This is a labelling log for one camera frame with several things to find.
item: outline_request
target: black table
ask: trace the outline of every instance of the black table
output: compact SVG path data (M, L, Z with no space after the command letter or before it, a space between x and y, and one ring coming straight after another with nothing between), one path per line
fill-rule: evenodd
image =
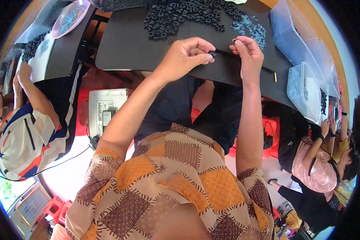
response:
M83 20L74 30L55 40L49 55L45 79L62 78L72 74L80 42L95 9L96 7L91 5Z
M263 3L252 2L246 7L259 13L269 12L270 8ZM157 67L170 47L169 39L177 40L177 36L172 36L167 41L149 40L144 29L147 13L148 10L141 7L112 13L96 56L96 66L99 69L153 71ZM260 73L261 94L295 108L286 94L288 70L292 64L276 47L275 51L277 82L274 82L273 72L263 69ZM197 66L189 75L242 86L240 65L241 61L236 56L217 52L214 63Z

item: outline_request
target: sandal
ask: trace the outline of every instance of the sandal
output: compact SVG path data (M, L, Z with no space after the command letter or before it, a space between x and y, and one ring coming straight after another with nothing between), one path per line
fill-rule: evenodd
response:
M267 183L270 185L270 182L273 181L273 180L275 180L275 181L277 182L277 179L276 179L276 178L272 178L272 179L268 180Z

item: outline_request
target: pink plastic plate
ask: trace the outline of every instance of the pink plastic plate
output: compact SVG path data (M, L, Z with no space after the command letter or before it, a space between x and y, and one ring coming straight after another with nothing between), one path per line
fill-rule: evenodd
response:
M72 31L84 18L90 5L87 0L76 0L63 8L52 27L52 37L57 39Z

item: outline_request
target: orange checkered blouse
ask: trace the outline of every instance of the orange checkered blouse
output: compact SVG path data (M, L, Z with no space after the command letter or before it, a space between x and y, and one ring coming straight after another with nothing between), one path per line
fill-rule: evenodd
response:
M263 172L247 169L236 178L217 142L178 124L143 139L128 161L98 149L67 212L67 234L148 239L165 213L183 203L195 205L212 239L273 236Z

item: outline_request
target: fingernail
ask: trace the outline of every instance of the fingernail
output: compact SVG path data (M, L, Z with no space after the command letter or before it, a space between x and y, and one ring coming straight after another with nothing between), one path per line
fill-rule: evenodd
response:
M207 61L211 61L212 59L213 59L212 55L210 55L210 54L206 55L206 60Z
M236 46L241 46L241 45L243 45L243 43L242 43L241 41L239 41L239 40L236 40L236 41L235 41L235 45L236 45Z

